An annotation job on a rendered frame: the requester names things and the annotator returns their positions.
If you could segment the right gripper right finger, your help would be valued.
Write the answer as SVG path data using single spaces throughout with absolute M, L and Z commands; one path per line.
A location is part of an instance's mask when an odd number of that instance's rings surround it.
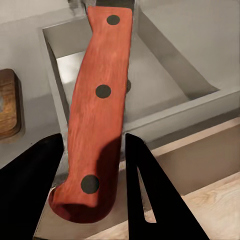
M 145 142 L 125 133 L 129 240 L 210 240 Z M 156 223 L 145 220 L 139 168 Z

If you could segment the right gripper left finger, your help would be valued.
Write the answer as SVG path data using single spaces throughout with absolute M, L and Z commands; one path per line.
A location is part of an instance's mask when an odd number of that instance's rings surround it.
M 59 132 L 0 169 L 0 240 L 33 240 L 63 153 Z

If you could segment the parer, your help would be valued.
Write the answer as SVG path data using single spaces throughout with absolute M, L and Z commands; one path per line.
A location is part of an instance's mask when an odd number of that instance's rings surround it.
M 135 0 L 96 0 L 92 38 L 76 79 L 68 120 L 68 177 L 49 195 L 61 218 L 103 220 L 117 195 Z

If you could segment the cutting board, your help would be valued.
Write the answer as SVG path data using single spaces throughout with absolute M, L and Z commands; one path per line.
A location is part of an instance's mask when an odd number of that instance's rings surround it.
M 3 109 L 0 112 L 0 139 L 14 136 L 21 128 L 18 79 L 8 68 L 0 70 L 0 92 L 3 96 Z

